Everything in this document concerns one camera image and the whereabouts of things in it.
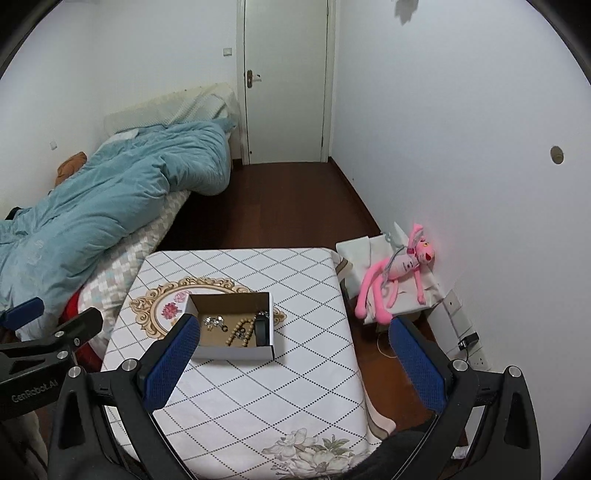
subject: pillow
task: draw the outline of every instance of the pillow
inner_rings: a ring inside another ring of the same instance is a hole
[[[150,127],[232,118],[238,122],[240,106],[236,95],[227,83],[216,83],[207,87],[169,93],[130,106],[105,117],[107,134],[121,132],[135,127]]]
[[[105,140],[103,142],[103,144],[98,148],[97,151],[99,151],[105,145],[108,145],[113,142],[117,142],[119,140],[131,140],[132,138],[137,137],[138,133],[139,133],[139,128],[133,128],[131,130],[126,130],[125,132],[120,132],[118,134],[115,134],[112,137],[109,137],[107,140]]]
[[[56,187],[80,170],[82,165],[86,163],[86,160],[88,160],[86,154],[84,152],[78,152],[57,167]]]

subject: blue gripper pad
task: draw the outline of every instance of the blue gripper pad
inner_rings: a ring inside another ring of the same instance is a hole
[[[388,336],[425,408],[441,414],[447,403],[443,377],[399,318],[390,323]]]
[[[145,376],[144,407],[149,412],[164,408],[199,343],[199,322],[192,315],[183,315],[183,317],[188,319],[180,330],[177,330],[178,325],[175,325],[164,340],[159,340],[159,342],[165,342],[170,335],[176,333],[174,339],[156,360],[154,367]]]
[[[27,323],[38,319],[43,315],[45,305],[43,300],[35,297],[25,303],[5,311],[0,317],[0,326],[8,330],[16,331],[24,327]]]

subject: door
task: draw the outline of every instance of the door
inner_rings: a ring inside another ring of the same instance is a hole
[[[327,0],[246,0],[250,163],[321,161]]]

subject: bed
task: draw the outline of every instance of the bed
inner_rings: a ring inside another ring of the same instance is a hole
[[[239,107],[232,89],[227,84],[216,84],[164,95],[113,113],[105,118],[105,128],[116,136],[119,131],[154,124],[171,124],[188,119],[238,118],[238,115]],[[230,151],[228,161],[231,162],[237,153],[232,151],[234,142],[230,141],[230,134],[226,135],[226,140]],[[82,287],[80,295],[74,298],[75,313],[94,307],[103,315],[103,331],[89,342],[92,352],[87,350],[87,355],[95,353],[99,359],[105,356],[127,291],[144,259],[156,250],[166,236],[189,194],[185,191],[168,195],[158,218],[106,251]]]
[[[109,279],[124,291],[131,285],[188,198],[184,190],[215,195],[226,188],[237,108],[232,89],[217,84],[109,115],[105,128],[115,141],[34,207],[0,223],[0,303],[38,296],[46,306],[17,332],[21,339],[53,330],[68,299],[86,285],[82,305],[99,303],[107,317],[93,341],[104,351],[109,308],[119,301]],[[113,294],[105,304],[104,293]]]

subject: earring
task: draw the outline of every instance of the earring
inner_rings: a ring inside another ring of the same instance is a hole
[[[223,332],[228,331],[228,327],[224,325],[224,319],[222,316],[217,317],[205,317],[203,323],[207,325],[207,331],[211,332],[214,327],[221,328]]]

